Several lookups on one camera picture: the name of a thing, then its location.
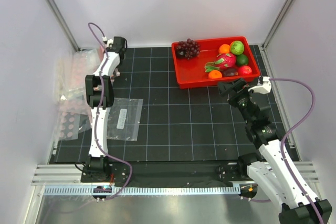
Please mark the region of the pink dragon fruit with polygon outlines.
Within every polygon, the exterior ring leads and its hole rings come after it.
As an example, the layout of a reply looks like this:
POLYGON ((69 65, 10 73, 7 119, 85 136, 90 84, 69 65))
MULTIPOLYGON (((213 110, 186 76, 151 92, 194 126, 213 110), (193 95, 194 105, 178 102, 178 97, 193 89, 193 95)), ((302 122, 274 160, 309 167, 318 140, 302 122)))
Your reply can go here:
POLYGON ((210 72, 211 70, 224 71, 227 68, 231 68, 236 64, 236 56, 232 53, 219 54, 216 61, 208 62, 205 64, 205 72, 210 72))

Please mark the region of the pink-dotted zip bag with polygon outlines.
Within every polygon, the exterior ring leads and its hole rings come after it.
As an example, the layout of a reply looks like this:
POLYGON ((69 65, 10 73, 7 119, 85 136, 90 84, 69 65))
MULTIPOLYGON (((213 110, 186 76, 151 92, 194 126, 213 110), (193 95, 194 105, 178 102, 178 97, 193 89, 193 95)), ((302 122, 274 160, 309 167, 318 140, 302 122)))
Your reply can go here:
POLYGON ((102 51, 89 48, 58 59, 54 94, 60 100, 71 100, 85 94, 85 77, 93 74, 102 60, 102 51))

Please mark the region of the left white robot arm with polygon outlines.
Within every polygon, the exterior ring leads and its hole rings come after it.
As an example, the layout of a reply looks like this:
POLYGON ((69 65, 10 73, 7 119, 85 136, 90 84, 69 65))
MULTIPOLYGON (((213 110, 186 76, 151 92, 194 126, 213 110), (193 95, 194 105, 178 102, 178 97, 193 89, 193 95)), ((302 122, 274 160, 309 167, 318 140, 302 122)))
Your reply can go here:
POLYGON ((127 40, 103 39, 103 60, 98 69, 85 77, 86 100, 91 109, 92 131, 88 158, 82 170, 83 183, 106 182, 112 171, 107 147, 108 117, 114 104, 111 76, 124 60, 127 40))

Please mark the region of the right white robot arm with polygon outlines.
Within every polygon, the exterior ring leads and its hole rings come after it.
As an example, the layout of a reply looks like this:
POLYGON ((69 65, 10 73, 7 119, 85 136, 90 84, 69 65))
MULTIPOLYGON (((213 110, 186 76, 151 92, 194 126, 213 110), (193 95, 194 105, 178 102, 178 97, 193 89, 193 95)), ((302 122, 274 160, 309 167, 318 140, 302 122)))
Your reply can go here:
POLYGON ((258 151, 240 156, 236 173, 243 180, 252 179, 265 192, 279 209, 280 223, 327 223, 331 204, 311 189, 285 147, 288 135, 311 114, 315 94, 308 85, 298 82, 310 92, 312 104, 306 115, 280 136, 269 120, 270 107, 260 108, 251 100, 253 93, 270 93, 273 80, 263 77, 256 86, 250 86, 244 79, 218 83, 220 96, 228 97, 228 104, 239 110, 246 123, 247 137, 258 151))

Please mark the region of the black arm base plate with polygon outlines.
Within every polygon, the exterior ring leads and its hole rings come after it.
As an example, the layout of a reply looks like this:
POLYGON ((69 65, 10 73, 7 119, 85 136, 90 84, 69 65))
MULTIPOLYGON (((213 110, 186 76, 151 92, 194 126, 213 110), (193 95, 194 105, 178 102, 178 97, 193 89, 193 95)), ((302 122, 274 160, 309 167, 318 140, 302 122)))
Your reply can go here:
POLYGON ((88 164, 82 168, 82 183, 115 182, 130 179, 130 186, 181 187, 187 183, 250 183, 251 178, 237 160, 214 161, 149 161, 88 164))

